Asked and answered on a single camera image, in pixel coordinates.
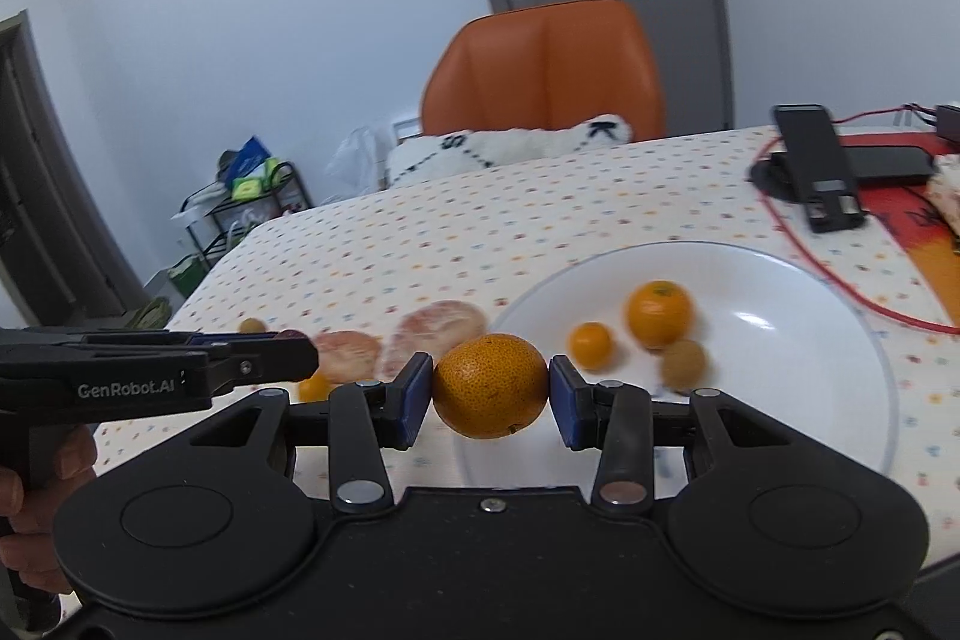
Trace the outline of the person's left hand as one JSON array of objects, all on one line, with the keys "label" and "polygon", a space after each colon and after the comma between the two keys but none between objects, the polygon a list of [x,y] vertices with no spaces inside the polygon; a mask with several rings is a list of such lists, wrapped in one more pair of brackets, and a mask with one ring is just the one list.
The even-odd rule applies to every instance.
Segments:
[{"label": "person's left hand", "polygon": [[2,516],[13,533],[2,537],[2,565],[18,573],[28,587],[53,594],[71,592],[53,550],[52,521],[60,505],[96,477],[94,437],[80,425],[65,438],[53,459],[53,479],[43,489],[26,492],[20,476],[2,470]]}]

